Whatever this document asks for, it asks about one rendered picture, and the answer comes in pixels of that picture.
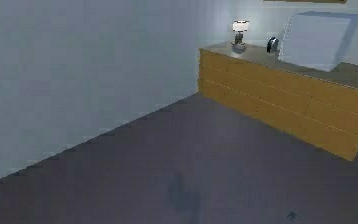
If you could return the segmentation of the black round alarm clock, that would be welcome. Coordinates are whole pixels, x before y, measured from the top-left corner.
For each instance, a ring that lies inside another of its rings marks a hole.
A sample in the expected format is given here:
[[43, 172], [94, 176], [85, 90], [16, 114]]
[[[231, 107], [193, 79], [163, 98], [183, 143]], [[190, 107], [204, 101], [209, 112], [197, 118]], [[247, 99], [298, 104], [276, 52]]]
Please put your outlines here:
[[278, 50], [278, 44], [279, 39], [276, 37], [271, 37], [267, 42], [266, 51], [268, 53], [275, 53]]

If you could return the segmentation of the small white table lamp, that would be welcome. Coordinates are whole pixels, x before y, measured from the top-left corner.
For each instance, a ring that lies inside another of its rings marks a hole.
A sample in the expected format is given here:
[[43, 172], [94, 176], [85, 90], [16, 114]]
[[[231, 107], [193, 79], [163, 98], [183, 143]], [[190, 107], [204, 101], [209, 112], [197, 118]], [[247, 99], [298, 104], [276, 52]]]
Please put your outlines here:
[[232, 23], [232, 30], [235, 32], [234, 41], [232, 42], [233, 46], [244, 45], [243, 38], [244, 32], [248, 31], [250, 22], [247, 20], [235, 20]]

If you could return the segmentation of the yellow wooden chest of drawers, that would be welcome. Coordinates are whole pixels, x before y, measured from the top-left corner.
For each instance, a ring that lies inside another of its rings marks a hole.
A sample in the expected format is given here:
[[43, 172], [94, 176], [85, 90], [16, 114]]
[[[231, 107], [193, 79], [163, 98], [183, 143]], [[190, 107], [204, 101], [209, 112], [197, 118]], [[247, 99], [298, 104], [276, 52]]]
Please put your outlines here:
[[265, 48], [199, 50], [199, 92], [348, 161], [358, 153], [358, 65], [330, 72], [282, 62]]

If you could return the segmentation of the pale blue square board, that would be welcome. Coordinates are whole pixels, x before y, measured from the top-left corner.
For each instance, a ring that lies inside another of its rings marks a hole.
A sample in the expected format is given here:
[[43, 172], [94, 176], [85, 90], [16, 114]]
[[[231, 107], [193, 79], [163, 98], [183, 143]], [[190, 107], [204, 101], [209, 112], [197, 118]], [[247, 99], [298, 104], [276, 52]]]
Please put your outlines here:
[[357, 14], [295, 14], [285, 29], [278, 59], [329, 72], [342, 62], [357, 23]]

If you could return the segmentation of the brown framed wall picture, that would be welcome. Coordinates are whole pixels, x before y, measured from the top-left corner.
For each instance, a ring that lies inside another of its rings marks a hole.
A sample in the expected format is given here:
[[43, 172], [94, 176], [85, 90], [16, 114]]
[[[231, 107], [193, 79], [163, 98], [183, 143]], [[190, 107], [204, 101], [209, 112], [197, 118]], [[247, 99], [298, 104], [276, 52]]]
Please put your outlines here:
[[267, 2], [296, 2], [317, 4], [346, 4], [347, 0], [263, 0]]

